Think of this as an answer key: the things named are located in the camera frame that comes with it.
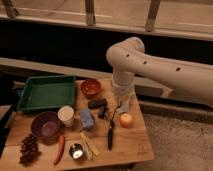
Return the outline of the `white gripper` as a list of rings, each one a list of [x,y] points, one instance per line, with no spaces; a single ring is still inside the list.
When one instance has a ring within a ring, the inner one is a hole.
[[[119,85],[114,80],[111,80],[111,88],[116,101],[119,97],[133,96],[135,94],[135,88],[133,84]]]

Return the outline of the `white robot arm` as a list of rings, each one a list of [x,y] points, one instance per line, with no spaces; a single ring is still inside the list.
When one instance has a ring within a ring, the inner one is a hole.
[[[113,67],[111,86],[117,97],[133,94],[134,76],[138,74],[213,107],[213,66],[148,55],[137,37],[109,47],[106,59]]]

